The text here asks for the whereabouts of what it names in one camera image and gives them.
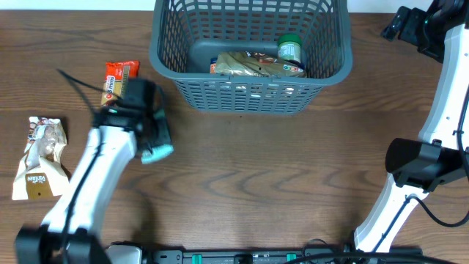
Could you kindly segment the orange spaghetti packet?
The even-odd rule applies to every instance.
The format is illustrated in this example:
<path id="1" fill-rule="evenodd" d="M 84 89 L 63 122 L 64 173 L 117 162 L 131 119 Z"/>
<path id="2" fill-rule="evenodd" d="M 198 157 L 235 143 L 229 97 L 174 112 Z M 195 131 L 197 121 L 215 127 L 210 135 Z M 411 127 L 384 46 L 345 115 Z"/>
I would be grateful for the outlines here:
<path id="1" fill-rule="evenodd" d="M 107 62 L 100 101 L 101 106 L 110 106 L 114 101 L 123 98 L 128 86 L 128 80 L 138 76 L 139 68 L 139 60 Z"/>

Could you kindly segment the teal snack wrapper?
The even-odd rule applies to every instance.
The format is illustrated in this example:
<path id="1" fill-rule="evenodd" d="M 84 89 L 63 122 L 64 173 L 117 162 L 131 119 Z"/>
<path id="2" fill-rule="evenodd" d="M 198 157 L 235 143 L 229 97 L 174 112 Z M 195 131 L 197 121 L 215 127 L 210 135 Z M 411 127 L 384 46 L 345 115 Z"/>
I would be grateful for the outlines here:
<path id="1" fill-rule="evenodd" d="M 141 162 L 152 164 L 158 162 L 174 151 L 169 131 L 169 124 L 164 108 L 157 109 L 152 116 L 149 130 L 142 142 Z"/>

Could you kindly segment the multicolour carton pack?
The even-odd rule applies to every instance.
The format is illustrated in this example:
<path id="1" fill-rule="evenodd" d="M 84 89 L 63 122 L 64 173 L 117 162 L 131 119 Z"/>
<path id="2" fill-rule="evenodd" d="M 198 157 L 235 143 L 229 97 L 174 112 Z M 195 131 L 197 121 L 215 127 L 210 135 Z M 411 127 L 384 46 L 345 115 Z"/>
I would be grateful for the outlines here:
<path id="1" fill-rule="evenodd" d="M 216 65 L 217 65 L 217 60 L 218 60 L 217 57 L 216 57 L 216 58 L 212 58 L 212 59 L 210 60 L 210 73 L 216 73 L 215 68 L 216 68 Z"/>

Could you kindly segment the green lid jar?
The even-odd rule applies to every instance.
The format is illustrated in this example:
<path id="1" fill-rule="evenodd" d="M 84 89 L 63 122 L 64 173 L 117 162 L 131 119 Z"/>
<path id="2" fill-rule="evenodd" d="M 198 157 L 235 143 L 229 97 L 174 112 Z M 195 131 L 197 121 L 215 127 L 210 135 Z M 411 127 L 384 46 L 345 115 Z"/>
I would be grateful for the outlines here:
<path id="1" fill-rule="evenodd" d="M 278 57 L 285 61 L 301 63 L 302 40 L 296 34 L 284 34 L 278 39 Z"/>

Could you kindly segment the white brown snack bag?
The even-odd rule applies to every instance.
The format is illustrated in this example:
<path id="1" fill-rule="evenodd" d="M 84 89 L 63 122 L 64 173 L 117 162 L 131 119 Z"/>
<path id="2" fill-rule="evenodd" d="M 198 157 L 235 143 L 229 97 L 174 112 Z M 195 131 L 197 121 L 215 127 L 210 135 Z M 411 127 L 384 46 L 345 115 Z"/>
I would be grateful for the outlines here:
<path id="1" fill-rule="evenodd" d="M 12 184 L 13 200 L 31 200 L 63 195 L 69 177 L 62 168 L 61 155 L 67 145 L 61 120 L 30 117 L 24 156 Z"/>

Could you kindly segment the gold coffee bag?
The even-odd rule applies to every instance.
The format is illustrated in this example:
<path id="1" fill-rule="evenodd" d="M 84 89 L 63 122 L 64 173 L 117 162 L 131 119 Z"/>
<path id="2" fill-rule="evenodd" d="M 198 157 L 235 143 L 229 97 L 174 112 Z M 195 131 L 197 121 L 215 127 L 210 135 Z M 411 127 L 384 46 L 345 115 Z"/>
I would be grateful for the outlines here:
<path id="1" fill-rule="evenodd" d="M 304 77 L 301 67 L 275 56 L 248 51 L 228 51 L 218 55 L 216 73 L 245 77 Z"/>

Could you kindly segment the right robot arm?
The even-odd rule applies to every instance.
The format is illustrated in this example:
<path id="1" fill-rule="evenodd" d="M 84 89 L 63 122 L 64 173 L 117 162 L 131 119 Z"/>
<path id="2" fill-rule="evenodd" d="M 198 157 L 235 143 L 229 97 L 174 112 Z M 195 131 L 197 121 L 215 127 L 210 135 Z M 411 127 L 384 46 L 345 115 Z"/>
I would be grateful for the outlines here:
<path id="1" fill-rule="evenodd" d="M 414 45 L 442 63 L 429 116 L 416 140 L 388 147 L 385 186 L 353 234 L 359 252 L 388 253 L 416 205 L 438 186 L 468 176 L 468 0 L 434 0 L 428 10 L 401 6 L 382 37 Z"/>

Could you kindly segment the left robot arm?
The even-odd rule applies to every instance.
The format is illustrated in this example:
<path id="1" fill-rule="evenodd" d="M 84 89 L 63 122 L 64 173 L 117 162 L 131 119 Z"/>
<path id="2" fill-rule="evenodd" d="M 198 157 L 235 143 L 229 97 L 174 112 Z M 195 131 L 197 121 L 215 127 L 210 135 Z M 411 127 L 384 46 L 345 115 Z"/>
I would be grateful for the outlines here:
<path id="1" fill-rule="evenodd" d="M 105 248 L 99 235 L 121 174 L 139 157 L 151 164 L 174 147 L 161 88 L 132 78 L 123 98 L 95 112 L 88 140 L 70 181 L 71 189 L 38 228 L 22 227 L 15 239 L 19 263 L 150 263 L 152 255 L 126 243 Z"/>

